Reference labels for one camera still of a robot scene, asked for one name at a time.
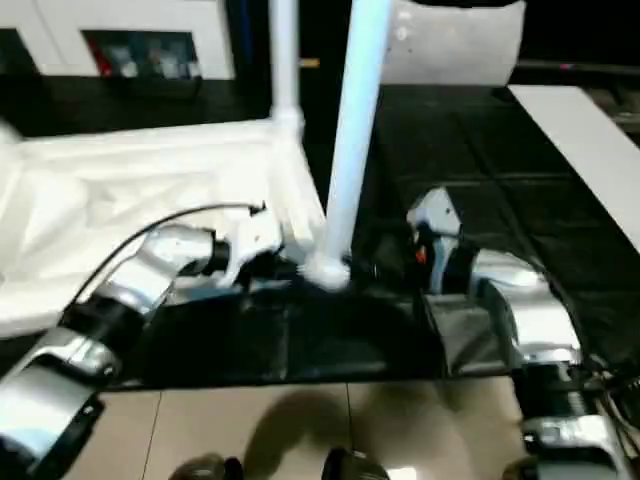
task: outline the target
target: white frame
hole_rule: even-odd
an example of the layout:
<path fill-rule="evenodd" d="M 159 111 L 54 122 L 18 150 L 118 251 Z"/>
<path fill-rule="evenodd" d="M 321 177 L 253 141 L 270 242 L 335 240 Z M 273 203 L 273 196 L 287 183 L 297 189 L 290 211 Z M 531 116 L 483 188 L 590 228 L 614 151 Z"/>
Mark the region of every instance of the white frame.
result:
<path fill-rule="evenodd" d="M 33 0 L 0 0 L 0 28 L 15 28 L 42 75 L 64 75 L 67 66 Z"/>
<path fill-rule="evenodd" d="M 203 78 L 234 78 L 223 2 L 207 0 L 35 0 L 67 74 L 98 76 L 82 30 L 176 31 L 192 34 Z"/>

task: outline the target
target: tile floor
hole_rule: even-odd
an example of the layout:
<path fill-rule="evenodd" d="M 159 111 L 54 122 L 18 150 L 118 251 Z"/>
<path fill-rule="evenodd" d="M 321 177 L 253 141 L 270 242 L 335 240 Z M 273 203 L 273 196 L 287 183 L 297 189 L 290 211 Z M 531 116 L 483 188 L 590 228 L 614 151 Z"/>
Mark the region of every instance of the tile floor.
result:
<path fill-rule="evenodd" d="M 66 480 L 167 480 L 209 452 L 238 457 L 250 479 L 319 479 L 328 451 L 351 445 L 392 478 L 498 480 L 523 455 L 507 379 L 121 393 L 105 401 Z"/>

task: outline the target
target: white pole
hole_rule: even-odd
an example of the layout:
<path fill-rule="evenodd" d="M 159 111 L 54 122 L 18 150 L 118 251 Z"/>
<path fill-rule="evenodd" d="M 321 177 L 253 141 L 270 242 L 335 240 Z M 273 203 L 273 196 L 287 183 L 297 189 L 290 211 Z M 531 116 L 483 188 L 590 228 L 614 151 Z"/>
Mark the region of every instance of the white pole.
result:
<path fill-rule="evenodd" d="M 270 0 L 271 118 L 278 126 L 301 133 L 298 104 L 298 0 Z"/>
<path fill-rule="evenodd" d="M 325 288 L 349 281 L 349 252 L 378 100 L 392 0 L 353 0 L 324 237 L 304 266 Z"/>

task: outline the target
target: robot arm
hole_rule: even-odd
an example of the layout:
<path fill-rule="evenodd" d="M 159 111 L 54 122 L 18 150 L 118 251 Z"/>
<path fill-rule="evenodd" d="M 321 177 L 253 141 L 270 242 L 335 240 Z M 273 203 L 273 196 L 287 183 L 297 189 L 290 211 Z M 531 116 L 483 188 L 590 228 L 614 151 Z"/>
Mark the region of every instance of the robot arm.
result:
<path fill-rule="evenodd" d="M 85 303 L 70 305 L 59 325 L 0 382 L 0 471 L 11 478 L 56 479 L 73 463 L 99 418 L 98 394 L 121 369 L 176 278 L 225 272 L 281 247 L 269 212 L 241 222 L 229 242 L 184 225 L 152 231 Z"/>
<path fill-rule="evenodd" d="M 584 392 L 578 336 L 545 276 L 510 253 L 460 242 L 445 188 L 428 192 L 407 219 L 427 250 L 429 291 L 467 294 L 489 313 L 514 369 L 523 440 L 540 459 L 539 478 L 578 478 L 580 462 L 594 451 L 606 455 L 614 478 L 634 478 L 611 420 Z"/>

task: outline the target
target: black cloth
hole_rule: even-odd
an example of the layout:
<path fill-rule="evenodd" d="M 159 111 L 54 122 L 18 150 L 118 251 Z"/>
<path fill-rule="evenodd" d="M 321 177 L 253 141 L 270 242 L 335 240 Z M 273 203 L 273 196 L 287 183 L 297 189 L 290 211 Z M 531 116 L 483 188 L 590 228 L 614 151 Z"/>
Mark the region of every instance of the black cloth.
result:
<path fill-rule="evenodd" d="M 171 98 L 96 79 L 5 87 L 0 114 L 27 136 L 268 112 L 264 98 L 239 94 L 226 82 L 202 82 L 189 96 L 179 90 Z M 323 85 L 313 87 L 302 87 L 304 148 L 324 203 L 339 89 L 324 95 Z M 640 339 L 631 333 L 640 305 L 634 276 L 640 258 L 507 90 L 382 88 L 354 253 L 402 275 L 407 238 L 388 232 L 385 222 L 402 221 L 408 206 L 435 185 L 449 188 L 472 238 L 545 263 L 571 294 L 593 352 L 613 365 L 637 357 Z M 0 342 L 0 371 L 37 338 Z M 414 288 L 391 293 L 369 285 L 334 296 L 296 283 L 251 298 L 163 309 L 114 388 L 426 379 L 508 369 L 486 313 L 464 299 L 434 300 Z"/>

